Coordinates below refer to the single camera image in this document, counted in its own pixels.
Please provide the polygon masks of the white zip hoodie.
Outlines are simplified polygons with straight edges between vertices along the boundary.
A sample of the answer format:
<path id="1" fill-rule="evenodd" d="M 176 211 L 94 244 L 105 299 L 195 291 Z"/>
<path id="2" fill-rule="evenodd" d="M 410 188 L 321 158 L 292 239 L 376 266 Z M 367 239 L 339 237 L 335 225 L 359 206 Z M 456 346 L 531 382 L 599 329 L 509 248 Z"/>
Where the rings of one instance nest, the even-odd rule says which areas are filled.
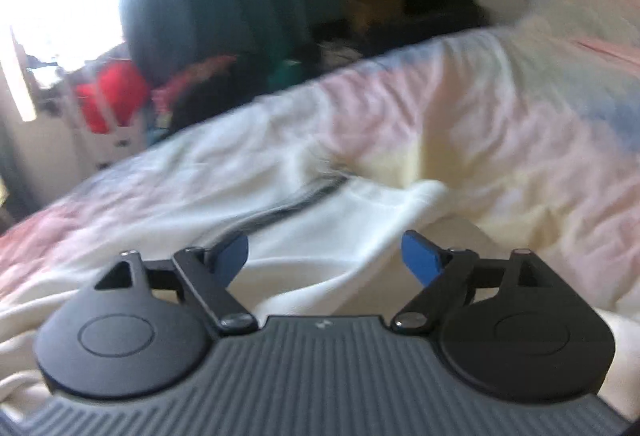
<path id="1" fill-rule="evenodd" d="M 248 261 L 232 281 L 232 295 L 259 321 L 270 315 L 356 315 L 390 318 L 420 290 L 400 257 L 400 238 L 415 229 L 441 247 L 502 257 L 472 223 L 449 214 L 448 193 L 435 181 L 406 190 L 356 178 L 319 203 L 250 235 Z M 185 247 L 198 227 L 230 219 L 234 197 L 172 213 L 142 227 L 125 228 L 114 241 L 32 278 L 1 309 L 1 398 L 14 418 L 48 396 L 37 370 L 32 341 L 41 323 L 90 281 L 119 249 L 160 260 Z"/>

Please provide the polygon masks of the pink clothes pile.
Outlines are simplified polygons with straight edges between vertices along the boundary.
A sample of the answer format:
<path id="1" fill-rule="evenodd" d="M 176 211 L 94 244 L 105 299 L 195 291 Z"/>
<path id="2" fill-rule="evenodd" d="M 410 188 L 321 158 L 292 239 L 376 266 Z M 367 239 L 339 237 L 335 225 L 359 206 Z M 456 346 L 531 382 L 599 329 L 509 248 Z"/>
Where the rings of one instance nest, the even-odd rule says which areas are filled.
<path id="1" fill-rule="evenodd" d="M 223 74 L 236 62 L 234 55 L 209 57 L 187 66 L 168 82 L 152 91 L 152 102 L 157 115 L 171 113 L 178 98 L 192 85 L 204 82 L 216 74 Z"/>

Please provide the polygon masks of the pastel bed sheet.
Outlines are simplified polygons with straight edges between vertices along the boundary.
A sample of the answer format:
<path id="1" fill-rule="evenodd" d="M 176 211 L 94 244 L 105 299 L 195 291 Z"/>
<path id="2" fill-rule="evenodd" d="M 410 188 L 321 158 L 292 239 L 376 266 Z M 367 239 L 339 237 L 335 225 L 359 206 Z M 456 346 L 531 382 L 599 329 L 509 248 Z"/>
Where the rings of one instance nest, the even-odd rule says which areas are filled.
<path id="1" fill-rule="evenodd" d="M 209 243 L 333 176 L 441 183 L 449 214 L 637 317 L 639 0 L 529 0 L 189 127 L 4 235 L 1 307 L 127 227 L 244 198 L 187 245 Z"/>

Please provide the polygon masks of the red bag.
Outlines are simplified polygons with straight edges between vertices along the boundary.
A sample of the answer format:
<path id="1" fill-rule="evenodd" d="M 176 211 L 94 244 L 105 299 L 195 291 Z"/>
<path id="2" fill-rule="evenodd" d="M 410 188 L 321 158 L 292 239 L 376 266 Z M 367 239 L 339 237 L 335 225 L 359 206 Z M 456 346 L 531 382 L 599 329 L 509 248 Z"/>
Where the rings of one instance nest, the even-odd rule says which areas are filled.
<path id="1" fill-rule="evenodd" d="M 89 130 L 94 134 L 107 134 L 111 129 L 99 109 L 98 92 L 111 109 L 117 125 L 128 126 L 149 99 L 151 89 L 130 60 L 114 60 L 98 72 L 98 84 L 77 84 L 75 92 Z"/>

